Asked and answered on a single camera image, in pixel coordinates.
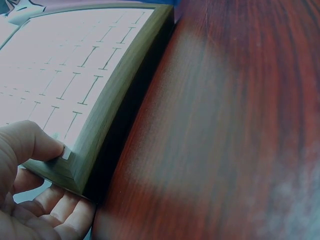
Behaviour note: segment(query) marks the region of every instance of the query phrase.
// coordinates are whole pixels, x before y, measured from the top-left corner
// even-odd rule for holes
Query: skin
[[[63,144],[31,121],[0,127],[0,236],[10,240],[78,240],[92,224],[95,206],[55,185],[32,201],[15,203],[13,195],[41,186],[43,179],[18,165],[28,159],[49,161]]]

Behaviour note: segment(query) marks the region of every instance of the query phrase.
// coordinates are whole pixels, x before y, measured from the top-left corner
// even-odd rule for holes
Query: wooden table
[[[320,2],[187,2],[93,239],[320,238]]]

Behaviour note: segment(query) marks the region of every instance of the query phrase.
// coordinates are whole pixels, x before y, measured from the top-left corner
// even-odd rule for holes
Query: finger
[[[64,194],[65,190],[58,186],[51,185],[32,201],[24,201],[18,205],[30,211],[36,217],[40,217],[50,214]]]
[[[48,136],[36,123],[28,120],[0,127],[0,139],[10,147],[9,155],[17,165],[28,159],[51,160],[64,150],[63,143]]]
[[[11,189],[12,195],[40,187],[44,180],[27,169],[19,168]]]
[[[17,239],[59,239],[57,232],[54,231],[54,229],[48,223],[35,217],[31,212],[24,209],[20,205],[17,205],[14,208],[12,217],[15,221],[18,221],[20,223],[13,226],[17,231],[18,236],[20,236],[17,237]]]
[[[61,239],[84,239],[94,219],[95,206],[81,199],[65,222],[54,229]]]
[[[61,223],[64,223],[70,216],[70,214],[72,214],[72,212],[74,211],[79,200],[79,196],[65,191],[63,197],[50,212],[50,215],[57,218]]]
[[[17,166],[32,158],[50,160],[63,153],[64,145],[46,135],[31,121],[0,127],[0,205],[11,190]]]
[[[51,226],[54,228],[65,222],[69,215],[74,211],[79,200],[79,196],[65,191],[63,197],[54,206],[50,214],[42,215],[39,218],[50,223]]]

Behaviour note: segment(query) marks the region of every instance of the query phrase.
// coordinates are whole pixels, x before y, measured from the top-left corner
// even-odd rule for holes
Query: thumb
[[[48,136],[32,121],[0,127],[0,206],[14,183],[18,165],[28,159],[54,159],[63,149],[63,143]]]

